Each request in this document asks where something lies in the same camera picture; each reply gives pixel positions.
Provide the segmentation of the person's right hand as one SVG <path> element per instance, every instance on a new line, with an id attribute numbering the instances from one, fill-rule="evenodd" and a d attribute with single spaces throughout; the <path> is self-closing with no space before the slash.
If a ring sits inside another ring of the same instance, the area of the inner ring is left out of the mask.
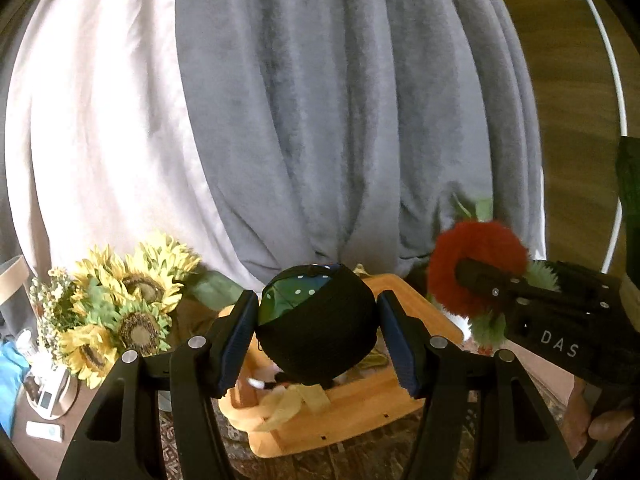
<path id="1" fill-rule="evenodd" d="M 634 421 L 634 412 L 628 408 L 605 412 L 593 418 L 584 397 L 585 388 L 586 382 L 575 377 L 560 427 L 573 458 L 585 447 L 589 438 L 596 441 L 616 439 Z"/>

